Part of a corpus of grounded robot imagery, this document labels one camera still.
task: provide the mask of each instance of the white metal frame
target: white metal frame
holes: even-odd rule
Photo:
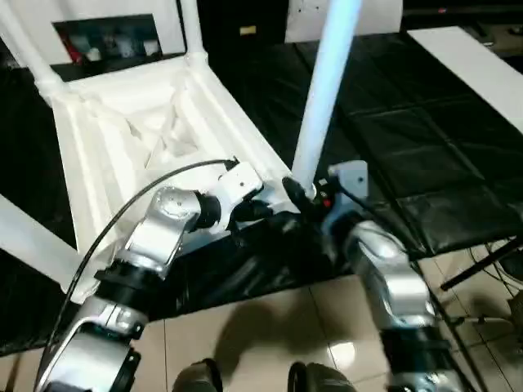
[[[293,174],[305,189],[312,188],[360,4],[361,0],[331,0],[293,164]],[[42,59],[7,1],[0,0],[0,34],[23,56],[53,109],[78,252],[5,198],[0,198],[0,247],[63,290],[80,255],[111,216],[145,183],[173,168],[235,156],[250,162],[263,179],[266,187],[260,198],[276,211],[294,209],[281,185],[290,171],[208,67],[196,0],[181,0],[181,9],[185,56],[65,83]],[[206,190],[223,170],[202,167],[169,183]],[[147,204],[138,203],[108,234],[74,301],[82,302],[96,287],[94,272],[110,260],[112,245]],[[188,239],[183,251],[217,238],[199,234]]]

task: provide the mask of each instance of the metal stand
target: metal stand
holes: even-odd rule
[[[514,252],[520,246],[523,246],[523,236],[515,237],[511,242],[507,243],[506,245],[503,245],[498,250],[490,253],[482,261],[477,262],[469,269],[465,269],[461,274],[454,276],[448,282],[443,283],[441,285],[441,289],[444,292],[446,292],[447,290],[451,289],[452,287],[456,286],[457,284],[460,284],[461,282],[467,280],[472,275],[475,275],[478,272],[484,270],[489,265],[492,265],[493,263],[495,263],[497,260],[501,259],[502,257],[505,257],[506,255]]]

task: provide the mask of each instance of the white panel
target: white panel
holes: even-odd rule
[[[290,0],[285,41],[318,41],[328,8],[329,0]],[[402,12],[403,0],[364,0],[356,34],[400,31]]]
[[[523,132],[523,75],[459,27],[409,34]]]
[[[70,63],[52,22],[153,14],[163,53],[184,52],[180,17],[172,0],[9,0],[45,61]]]

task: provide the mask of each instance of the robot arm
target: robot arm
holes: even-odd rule
[[[206,194],[159,189],[111,266],[96,273],[96,293],[86,299],[49,355],[36,391],[129,391],[140,362],[130,341],[139,339],[148,323],[154,294],[184,234],[224,231],[235,207],[261,189],[261,179],[247,163],[220,177]]]
[[[373,221],[362,220],[355,203],[338,192],[354,175],[353,182],[360,183],[363,174],[346,164],[329,172],[333,177],[318,203],[311,203],[292,179],[284,179],[284,187],[305,218],[321,227],[326,256],[345,258],[360,277],[391,369],[389,390],[465,390],[450,362],[450,345],[440,335],[428,287],[409,263],[405,246]],[[332,205],[333,198],[325,211],[324,201]]]
[[[427,285],[411,267],[403,244],[365,220],[355,225],[342,248],[361,278],[380,331],[391,368],[389,390],[463,391]]]

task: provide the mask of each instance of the black connector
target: black connector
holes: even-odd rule
[[[438,372],[453,369],[450,343],[436,327],[382,331],[383,350],[392,374]]]

